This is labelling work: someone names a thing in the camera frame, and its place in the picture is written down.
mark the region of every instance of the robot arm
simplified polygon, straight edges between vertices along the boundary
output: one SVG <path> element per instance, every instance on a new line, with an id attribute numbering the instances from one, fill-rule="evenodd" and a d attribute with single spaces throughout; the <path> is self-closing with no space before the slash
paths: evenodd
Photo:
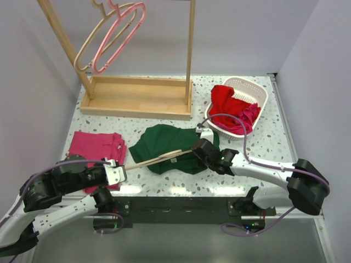
<path id="1" fill-rule="evenodd" d="M 247 176 L 276 185 L 277 187 L 253 189 L 252 201 L 259 208 L 293 205 L 306 214 L 318 215 L 328 194 L 327 180 L 310 162 L 303 159 L 299 159 L 297 163 L 279 163 L 250 157 L 248 161 L 243 153 L 231 149 L 220 151 L 206 139 L 197 141 L 192 150 L 218 174 Z M 320 180 L 298 171 L 310 172 Z"/>
<path id="2" fill-rule="evenodd" d="M 218 174 L 252 177 L 277 186 L 251 188 L 246 197 L 239 198 L 230 205 L 233 211 L 257 215 L 268 207 L 293 205 L 307 214 L 318 215 L 328 194 L 328 182 L 308 161 L 302 159 L 295 164 L 258 158 L 247 160 L 239 151 L 216 149 L 205 138 L 198 140 L 192 151 Z M 63 162 L 80 159 L 84 158 L 70 156 Z M 310 172 L 319 180 L 306 176 L 301 171 Z M 75 219 L 97 212 L 110 213 L 115 204 L 105 186 L 126 179 L 125 168 L 119 167 L 114 160 L 106 160 L 106 164 L 90 168 L 86 164 L 58 164 L 55 169 L 49 169 L 35 179 L 32 177 L 21 188 L 15 204 L 0 221 L 0 256 L 23 253 L 54 229 Z M 43 214 L 45 209 L 60 203 L 63 195 L 95 185 L 99 188 L 92 195 L 53 213 Z"/>
<path id="3" fill-rule="evenodd" d="M 65 161 L 82 159 L 70 156 Z M 21 201 L 25 183 L 14 205 L 0 221 L 0 255 L 23 253 L 62 225 L 97 212 L 112 211 L 113 197 L 104 186 L 123 182 L 127 176 L 123 166 L 118 166 L 114 160 L 106 161 L 110 164 L 89 168 L 82 163 L 53 169 L 36 178 Z M 95 185 L 99 188 L 93 194 L 58 211 L 43 214 L 45 209 L 60 203 L 63 195 Z"/>

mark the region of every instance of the terrazzo table surface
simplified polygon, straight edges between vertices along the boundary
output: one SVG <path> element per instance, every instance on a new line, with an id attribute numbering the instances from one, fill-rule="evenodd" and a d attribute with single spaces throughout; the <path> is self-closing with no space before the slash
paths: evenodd
<path id="1" fill-rule="evenodd" d="M 271 161 L 292 162 L 283 122 L 269 77 L 244 77 L 263 86 L 268 92 L 268 101 L 256 125 L 249 135 L 247 151 L 250 156 Z M 87 133 L 119 133 L 131 147 L 139 140 L 147 127 L 156 124 L 169 124 L 179 128 L 192 128 L 203 120 L 203 113 L 211 102 L 211 89 L 215 84 L 222 84 L 225 76 L 192 76 L 193 101 L 190 121 L 173 121 L 167 119 L 145 119 L 88 116 L 80 112 L 83 99 L 82 87 L 77 106 L 71 122 L 62 158 L 67 156 L 75 131 Z M 233 148 L 242 152 L 243 141 L 230 141 L 220 137 L 220 148 Z M 133 158 L 127 151 L 125 165 L 133 164 Z M 252 186 L 270 187 L 271 184 L 256 179 L 219 175 L 209 169 L 195 175 L 171 170 L 157 175 L 148 168 L 138 168 L 127 172 L 128 180 L 121 184 L 120 191 L 114 196 L 244 196 Z M 83 191 L 70 194 L 84 196 Z"/>

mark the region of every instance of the green cloth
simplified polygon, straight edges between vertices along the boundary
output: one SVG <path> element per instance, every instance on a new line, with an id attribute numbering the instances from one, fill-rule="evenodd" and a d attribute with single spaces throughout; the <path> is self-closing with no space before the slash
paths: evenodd
<path id="1" fill-rule="evenodd" d="M 214 133 L 214 146 L 219 149 L 219 136 Z M 175 150 L 190 150 L 193 144 L 199 140 L 195 128 L 180 129 L 166 124 L 158 124 L 147 128 L 140 140 L 129 151 L 136 163 L 147 161 Z M 150 171 L 162 174 L 172 169 L 178 169 L 187 174 L 197 174 L 207 167 L 195 156 L 194 153 L 187 153 L 176 157 L 176 162 L 166 160 L 148 166 Z"/>

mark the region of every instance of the white wall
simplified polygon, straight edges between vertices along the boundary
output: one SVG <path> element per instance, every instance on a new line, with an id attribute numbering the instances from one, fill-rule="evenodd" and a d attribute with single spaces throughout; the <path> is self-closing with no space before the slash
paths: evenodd
<path id="1" fill-rule="evenodd" d="M 28 177 L 59 160 L 80 85 L 35 0 L 1 1 L 0 47 L 2 217 Z"/>
<path id="2" fill-rule="evenodd" d="M 79 50 L 100 21 L 99 11 L 88 0 L 52 2 Z M 185 73 L 189 2 L 143 2 L 147 8 L 144 24 L 107 73 Z M 317 2 L 198 0 L 192 72 L 230 75 L 278 72 Z M 110 24 L 87 51 L 84 62 L 93 58 Z"/>
<path id="3" fill-rule="evenodd" d="M 329 179 L 327 230 L 338 262 L 350 262 L 351 1 L 320 0 L 278 74 L 300 157 Z"/>

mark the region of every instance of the wooden rack base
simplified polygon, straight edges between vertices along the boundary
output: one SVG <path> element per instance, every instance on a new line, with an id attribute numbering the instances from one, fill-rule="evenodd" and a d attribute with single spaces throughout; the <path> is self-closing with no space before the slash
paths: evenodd
<path id="1" fill-rule="evenodd" d="M 190 119 L 192 81 L 187 105 L 186 79 L 94 75 L 90 82 L 94 99 L 85 94 L 81 104 L 84 114 Z"/>

